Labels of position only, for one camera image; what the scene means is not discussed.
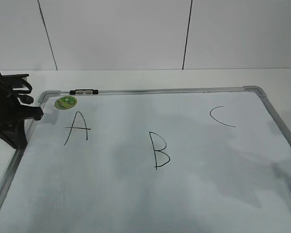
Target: round magnet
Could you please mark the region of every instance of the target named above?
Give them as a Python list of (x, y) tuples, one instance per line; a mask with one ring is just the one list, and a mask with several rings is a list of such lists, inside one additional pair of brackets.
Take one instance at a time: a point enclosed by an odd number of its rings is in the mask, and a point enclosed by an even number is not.
[(77, 104), (77, 99), (73, 96), (64, 96), (56, 100), (55, 107), (60, 110), (66, 110)]

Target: black marker writing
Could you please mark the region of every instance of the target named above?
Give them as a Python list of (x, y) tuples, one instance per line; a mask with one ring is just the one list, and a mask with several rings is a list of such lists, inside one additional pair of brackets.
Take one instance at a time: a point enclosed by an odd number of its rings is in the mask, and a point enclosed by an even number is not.
[(216, 108), (222, 108), (222, 107), (225, 107), (225, 106), (218, 106), (218, 107), (215, 107), (215, 108), (211, 109), (211, 111), (209, 112), (210, 116), (212, 117), (212, 119), (214, 119), (215, 121), (219, 122), (220, 124), (223, 124), (223, 125), (226, 125), (226, 126), (230, 126), (230, 127), (234, 127), (234, 128), (236, 128), (236, 126), (224, 124), (224, 123), (218, 121), (216, 118), (214, 118), (214, 117), (212, 116), (211, 113), (213, 112), (214, 109), (216, 109)]
[(69, 134), (68, 134), (68, 137), (67, 137), (67, 140), (66, 140), (66, 142), (65, 142), (64, 146), (67, 144), (67, 142), (68, 142), (68, 140), (69, 140), (69, 137), (70, 137), (70, 135), (71, 135), (72, 129), (74, 128), (74, 127), (73, 127), (73, 125), (74, 125), (74, 122), (75, 122), (75, 120), (76, 120), (76, 117), (77, 117), (77, 114), (78, 114), (78, 113), (79, 113), (79, 114), (81, 115), (81, 117), (83, 118), (83, 121), (84, 121), (85, 128), (79, 128), (79, 127), (75, 127), (75, 128), (77, 128), (77, 129), (84, 129), (84, 130), (86, 130), (86, 141), (87, 141), (87, 139), (88, 139), (88, 134), (87, 134), (87, 131), (88, 131), (88, 130), (90, 130), (90, 129), (88, 129), (88, 128), (87, 128), (87, 126), (86, 126), (86, 122), (85, 122), (85, 119), (84, 119), (84, 117), (83, 117), (82, 113), (81, 113), (81, 112), (79, 112), (79, 111), (77, 111), (77, 112), (75, 113), (75, 115), (74, 115), (74, 118), (73, 118), (72, 125), (71, 125), (71, 127), (69, 127), (69, 128), (70, 128), (70, 131), (69, 131)]
[[(165, 164), (167, 164), (167, 163), (170, 162), (170, 157), (169, 157), (169, 155), (166, 154), (165, 152), (163, 152), (163, 150), (166, 149), (166, 147), (167, 147), (167, 143), (166, 143), (166, 141), (165, 141), (161, 136), (159, 136), (157, 133), (149, 132), (149, 134), (150, 134), (150, 138), (151, 138), (151, 142), (152, 142), (152, 147), (153, 147), (153, 151), (154, 151), (155, 169), (157, 170), (158, 167), (162, 167), (162, 166), (164, 166)], [(153, 142), (153, 138), (152, 138), (152, 134), (155, 134), (156, 136), (160, 137), (160, 138), (164, 141), (164, 143), (165, 143), (165, 147), (164, 147), (163, 149), (160, 149), (160, 150), (155, 149), (155, 147), (154, 147), (154, 142)], [(166, 163), (162, 164), (162, 165), (157, 166), (157, 160), (156, 160), (156, 153), (157, 153), (157, 152), (166, 155), (166, 156), (168, 157), (168, 161), (167, 161)]]

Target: whiteboard frame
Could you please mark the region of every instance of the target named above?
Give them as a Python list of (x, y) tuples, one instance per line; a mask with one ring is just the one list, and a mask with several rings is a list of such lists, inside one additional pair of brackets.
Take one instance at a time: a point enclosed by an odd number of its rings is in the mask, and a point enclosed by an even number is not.
[[(155, 90), (102, 90), (98, 91), (98, 95), (141, 95), (141, 94), (170, 94), (170, 93), (217, 93), (217, 92), (253, 92), (264, 104), (266, 110), (271, 115), (277, 126), (279, 127), (281, 133), (284, 135), (285, 139), (291, 146), (291, 132), (283, 122), (279, 114), (276, 112), (275, 108), (272, 106), (267, 98), (267, 95), (259, 86), (243, 86), (243, 87), (223, 87), (223, 88), (183, 88), (183, 89), (155, 89)], [(41, 94), (38, 103), (43, 109), (46, 102), (50, 97), (60, 97), (70, 95), (69, 91), (45, 91)], [(27, 140), (29, 141), (31, 135), (37, 125), (37, 121), (31, 120), (28, 130), (26, 132)], [(0, 209), (3, 205), (5, 197), (9, 191), (10, 185), (16, 174), (18, 165), (26, 149), (16, 150), (9, 166), (7, 167), (3, 178), (0, 182)]]

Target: white table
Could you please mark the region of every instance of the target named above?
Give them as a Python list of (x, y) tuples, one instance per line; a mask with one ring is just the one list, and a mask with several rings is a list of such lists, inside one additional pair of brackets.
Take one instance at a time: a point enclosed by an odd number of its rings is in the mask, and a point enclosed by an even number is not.
[[(217, 69), (148, 71), (2, 71), (29, 73), (35, 105), (45, 90), (202, 88), (258, 85), (291, 131), (291, 69)], [(0, 140), (0, 179), (14, 153)]]

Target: white wall panel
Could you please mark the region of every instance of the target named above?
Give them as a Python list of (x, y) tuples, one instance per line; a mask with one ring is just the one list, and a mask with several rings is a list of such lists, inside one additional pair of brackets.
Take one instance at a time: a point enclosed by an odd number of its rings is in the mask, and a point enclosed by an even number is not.
[(181, 69), (190, 0), (40, 0), (58, 69)]
[(291, 0), (194, 0), (186, 69), (291, 67)]
[(0, 0), (0, 69), (55, 69), (36, 0)]

